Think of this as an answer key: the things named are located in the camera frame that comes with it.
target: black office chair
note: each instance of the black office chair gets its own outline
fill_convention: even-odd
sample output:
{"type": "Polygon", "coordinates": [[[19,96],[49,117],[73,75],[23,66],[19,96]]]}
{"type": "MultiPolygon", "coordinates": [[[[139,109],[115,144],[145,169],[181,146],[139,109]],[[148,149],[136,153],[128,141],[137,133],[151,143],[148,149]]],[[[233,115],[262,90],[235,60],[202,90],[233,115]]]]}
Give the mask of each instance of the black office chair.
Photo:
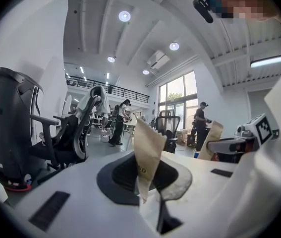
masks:
{"type": "Polygon", "coordinates": [[[93,107],[101,102],[101,87],[96,86],[92,88],[90,96],[86,108],[83,110],[80,124],[75,115],[62,119],[61,123],[63,123],[63,128],[61,128],[61,130],[64,130],[63,133],[60,131],[57,137],[51,138],[50,135],[50,125],[58,125],[57,121],[35,115],[30,116],[31,119],[42,123],[44,144],[42,141],[37,143],[30,148],[29,153],[40,159],[50,160],[51,164],[48,164],[48,167],[55,169],[54,172],[39,179],[38,184],[45,182],[61,172],[65,168],[64,164],[68,166],[69,164],[84,162],[87,159],[87,131],[84,133],[83,144],[80,143],[80,137],[86,121],[90,119],[90,113],[93,107]]]}
{"type": "Polygon", "coordinates": [[[158,133],[167,136],[164,151],[174,153],[176,149],[177,138],[175,138],[176,130],[179,126],[180,117],[171,115],[172,110],[161,111],[156,119],[155,129],[158,133]]]}

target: black shirt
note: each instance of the black shirt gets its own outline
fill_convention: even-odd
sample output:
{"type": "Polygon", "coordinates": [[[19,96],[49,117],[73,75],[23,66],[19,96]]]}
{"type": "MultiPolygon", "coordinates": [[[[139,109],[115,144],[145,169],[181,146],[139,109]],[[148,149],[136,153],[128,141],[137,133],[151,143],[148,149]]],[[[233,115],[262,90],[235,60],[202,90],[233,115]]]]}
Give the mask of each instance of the black shirt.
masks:
{"type": "MultiPolygon", "coordinates": [[[[195,116],[199,117],[199,118],[202,118],[202,119],[205,119],[204,111],[200,108],[196,110],[195,116]]],[[[196,120],[196,127],[197,128],[201,128],[201,127],[205,128],[205,121],[196,120]]]]}

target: brown paper bag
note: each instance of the brown paper bag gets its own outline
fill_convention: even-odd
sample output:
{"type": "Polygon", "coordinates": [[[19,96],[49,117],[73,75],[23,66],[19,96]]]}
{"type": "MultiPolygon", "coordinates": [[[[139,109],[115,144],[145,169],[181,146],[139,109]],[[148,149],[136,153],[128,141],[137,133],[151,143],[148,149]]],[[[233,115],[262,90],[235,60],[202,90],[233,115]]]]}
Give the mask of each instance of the brown paper bag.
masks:
{"type": "Polygon", "coordinates": [[[206,147],[207,143],[209,141],[218,141],[221,138],[223,128],[224,128],[223,125],[221,125],[219,122],[217,121],[212,122],[212,127],[203,143],[198,159],[207,160],[207,161],[212,159],[214,152],[207,149],[206,147]]]}
{"type": "Polygon", "coordinates": [[[138,166],[137,186],[144,203],[147,201],[149,186],[155,176],[166,139],[167,137],[137,119],[134,143],[138,166]]]}

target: railing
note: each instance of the railing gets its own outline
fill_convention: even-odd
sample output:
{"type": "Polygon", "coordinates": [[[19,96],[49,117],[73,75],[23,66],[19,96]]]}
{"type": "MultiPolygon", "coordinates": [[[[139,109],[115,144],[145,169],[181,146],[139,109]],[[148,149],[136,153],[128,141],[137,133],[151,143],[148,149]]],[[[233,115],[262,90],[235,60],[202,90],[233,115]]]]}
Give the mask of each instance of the railing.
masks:
{"type": "Polygon", "coordinates": [[[145,102],[148,103],[149,96],[142,94],[142,93],[137,93],[131,90],[127,90],[125,88],[121,88],[119,86],[114,86],[114,85],[109,85],[106,83],[102,83],[99,81],[95,80],[90,80],[90,79],[84,79],[81,77],[75,77],[71,76],[70,78],[66,76],[66,84],[70,86],[77,86],[77,87],[83,87],[83,88],[92,88],[93,86],[96,85],[101,85],[104,87],[105,91],[109,94],[114,94],[117,96],[122,96],[125,97],[126,99],[130,100],[136,100],[140,102],[145,102]]]}

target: floor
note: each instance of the floor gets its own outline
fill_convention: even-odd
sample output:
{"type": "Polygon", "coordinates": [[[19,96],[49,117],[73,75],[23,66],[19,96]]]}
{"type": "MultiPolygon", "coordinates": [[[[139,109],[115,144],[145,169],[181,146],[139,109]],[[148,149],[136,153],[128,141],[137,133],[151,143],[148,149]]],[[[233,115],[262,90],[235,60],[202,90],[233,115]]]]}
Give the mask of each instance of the floor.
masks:
{"type": "MultiPolygon", "coordinates": [[[[92,158],[101,158],[104,156],[107,156],[109,154],[115,154],[119,152],[126,151],[127,143],[129,140],[129,132],[125,131],[122,137],[121,142],[123,145],[120,146],[111,146],[105,141],[105,139],[101,139],[101,130],[97,128],[92,128],[91,135],[88,136],[88,159],[86,161],[91,160],[92,158]]],[[[133,140],[129,143],[128,150],[133,150],[133,140]]],[[[183,145],[177,145],[177,148],[175,150],[175,154],[184,155],[187,157],[193,157],[193,149],[188,148],[183,145]]],[[[43,170],[40,172],[38,178],[44,177],[49,172],[43,168],[43,170]]],[[[32,188],[37,187],[37,182],[33,181],[32,188]]],[[[29,191],[27,192],[13,192],[13,191],[6,191],[8,195],[7,202],[14,207],[29,191]]]]}

